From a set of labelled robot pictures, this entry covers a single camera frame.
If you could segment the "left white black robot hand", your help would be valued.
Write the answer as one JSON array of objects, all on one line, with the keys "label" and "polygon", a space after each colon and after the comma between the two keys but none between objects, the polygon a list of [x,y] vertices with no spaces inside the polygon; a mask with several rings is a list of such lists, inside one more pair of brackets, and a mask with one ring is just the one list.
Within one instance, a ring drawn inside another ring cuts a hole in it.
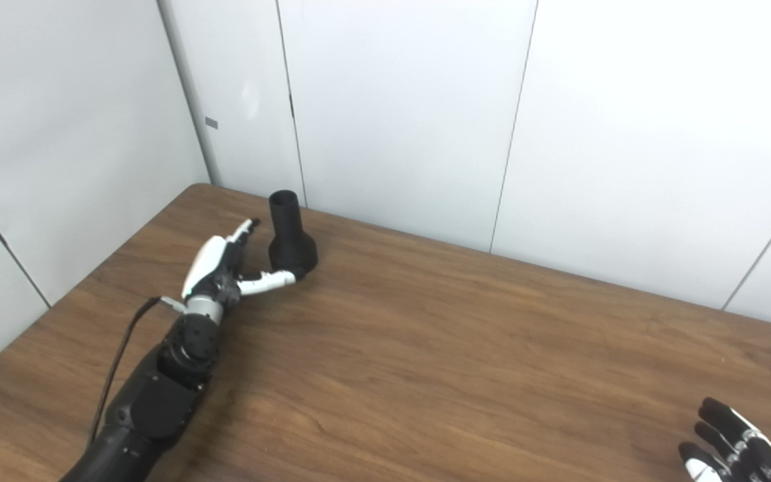
[{"label": "left white black robot hand", "polygon": [[199,249],[181,289],[181,314],[205,315],[220,323],[241,298],[272,292],[306,277],[300,269],[242,272],[248,239],[259,226],[247,219],[226,237],[212,236]]}]

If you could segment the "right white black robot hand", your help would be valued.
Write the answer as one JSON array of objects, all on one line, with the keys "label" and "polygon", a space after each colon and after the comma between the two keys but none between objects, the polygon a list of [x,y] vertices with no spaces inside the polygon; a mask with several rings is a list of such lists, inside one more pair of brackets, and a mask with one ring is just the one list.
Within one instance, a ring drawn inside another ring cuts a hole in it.
[{"label": "right white black robot hand", "polygon": [[677,452],[692,481],[771,481],[771,440],[739,412],[706,397],[695,434],[712,447],[681,442]]}]

